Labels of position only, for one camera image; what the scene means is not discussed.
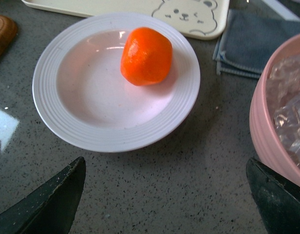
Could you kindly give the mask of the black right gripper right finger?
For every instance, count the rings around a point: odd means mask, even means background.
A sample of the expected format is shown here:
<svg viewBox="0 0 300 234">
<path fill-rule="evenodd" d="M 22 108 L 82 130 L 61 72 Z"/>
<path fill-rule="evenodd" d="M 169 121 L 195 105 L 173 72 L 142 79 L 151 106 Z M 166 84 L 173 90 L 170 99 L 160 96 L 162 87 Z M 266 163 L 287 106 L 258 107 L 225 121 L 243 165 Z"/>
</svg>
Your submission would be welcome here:
<svg viewBox="0 0 300 234">
<path fill-rule="evenodd" d="M 269 234 L 300 234 L 300 187 L 250 158 L 246 176 Z"/>
</svg>

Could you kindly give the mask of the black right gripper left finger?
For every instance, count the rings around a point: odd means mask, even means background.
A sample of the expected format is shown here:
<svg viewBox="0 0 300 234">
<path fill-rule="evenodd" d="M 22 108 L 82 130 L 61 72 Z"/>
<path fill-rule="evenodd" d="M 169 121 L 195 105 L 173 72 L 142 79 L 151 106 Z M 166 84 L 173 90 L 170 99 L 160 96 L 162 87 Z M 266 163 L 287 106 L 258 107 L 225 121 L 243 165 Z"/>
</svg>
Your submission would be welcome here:
<svg viewBox="0 0 300 234">
<path fill-rule="evenodd" d="M 0 214 L 0 234 L 67 234 L 82 196 L 86 162 L 78 157 Z"/>
</svg>

